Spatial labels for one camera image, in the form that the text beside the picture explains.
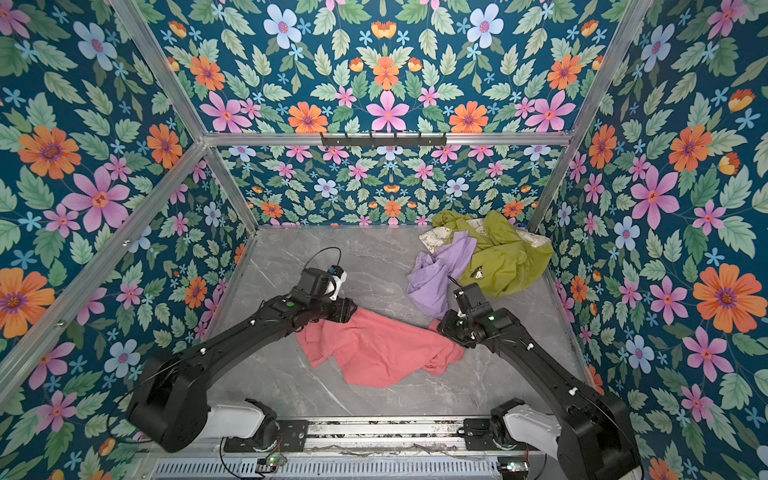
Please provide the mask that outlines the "pink cloth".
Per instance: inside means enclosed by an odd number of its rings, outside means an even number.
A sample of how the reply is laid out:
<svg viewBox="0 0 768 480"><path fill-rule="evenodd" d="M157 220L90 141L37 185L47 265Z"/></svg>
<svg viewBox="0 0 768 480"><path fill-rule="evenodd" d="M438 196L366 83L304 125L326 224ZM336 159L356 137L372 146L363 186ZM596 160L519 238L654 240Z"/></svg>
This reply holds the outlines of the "pink cloth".
<svg viewBox="0 0 768 480"><path fill-rule="evenodd" d="M418 371L440 376L464 358L465 349L436 326L433 321L418 327L360 308L347 323L320 320L297 338L312 367L334 359L348 384L387 388Z"/></svg>

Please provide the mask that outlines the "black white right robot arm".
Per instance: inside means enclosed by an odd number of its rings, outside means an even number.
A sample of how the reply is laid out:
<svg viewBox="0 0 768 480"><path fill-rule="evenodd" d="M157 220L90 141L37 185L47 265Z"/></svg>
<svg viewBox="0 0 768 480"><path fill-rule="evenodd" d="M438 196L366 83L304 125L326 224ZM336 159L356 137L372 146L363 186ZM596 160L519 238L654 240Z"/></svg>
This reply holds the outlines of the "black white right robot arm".
<svg viewBox="0 0 768 480"><path fill-rule="evenodd" d="M512 399L491 414L500 444L523 442L555 459L569 479L640 479L644 467L629 408L599 393L558 363L506 308L494 309L477 284L454 292L438 332L465 348L483 345L512 365L549 410Z"/></svg>

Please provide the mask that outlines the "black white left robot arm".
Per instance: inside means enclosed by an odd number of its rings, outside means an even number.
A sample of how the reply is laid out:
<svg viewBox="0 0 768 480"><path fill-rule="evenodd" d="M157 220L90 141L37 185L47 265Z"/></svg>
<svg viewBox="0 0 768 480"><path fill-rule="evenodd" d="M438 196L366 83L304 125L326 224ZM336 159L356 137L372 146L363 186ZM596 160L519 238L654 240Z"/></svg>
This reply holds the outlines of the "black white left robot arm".
<svg viewBox="0 0 768 480"><path fill-rule="evenodd" d="M339 294L346 277L339 265L306 267L289 293L262 302L239 324L178 353L153 355L133 391L128 421L169 453L201 439L253 438L271 445L276 415L269 407L255 399L213 405L208 391L258 350L311 323L349 322L357 306Z"/></svg>

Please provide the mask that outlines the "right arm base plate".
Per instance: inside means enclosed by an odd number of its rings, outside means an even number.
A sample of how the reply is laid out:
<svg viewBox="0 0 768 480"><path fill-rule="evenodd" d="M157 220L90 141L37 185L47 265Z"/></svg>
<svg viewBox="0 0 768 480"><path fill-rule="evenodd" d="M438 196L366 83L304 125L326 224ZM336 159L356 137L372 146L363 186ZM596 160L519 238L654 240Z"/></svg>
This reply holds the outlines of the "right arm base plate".
<svg viewBox="0 0 768 480"><path fill-rule="evenodd" d="M490 418L465 418L456 434L464 440L467 451L502 451L515 444L501 443L495 436Z"/></svg>

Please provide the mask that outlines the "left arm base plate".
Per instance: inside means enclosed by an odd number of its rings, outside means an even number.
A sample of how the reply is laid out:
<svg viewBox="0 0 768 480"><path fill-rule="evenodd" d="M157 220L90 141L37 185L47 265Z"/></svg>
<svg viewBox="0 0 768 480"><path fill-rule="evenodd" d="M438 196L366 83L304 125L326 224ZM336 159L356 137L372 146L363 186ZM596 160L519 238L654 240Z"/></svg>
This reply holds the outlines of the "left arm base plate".
<svg viewBox="0 0 768 480"><path fill-rule="evenodd" d="M302 452L308 438L307 420L272 419L264 422L248 438L229 437L224 442L225 453L269 453L273 451Z"/></svg>

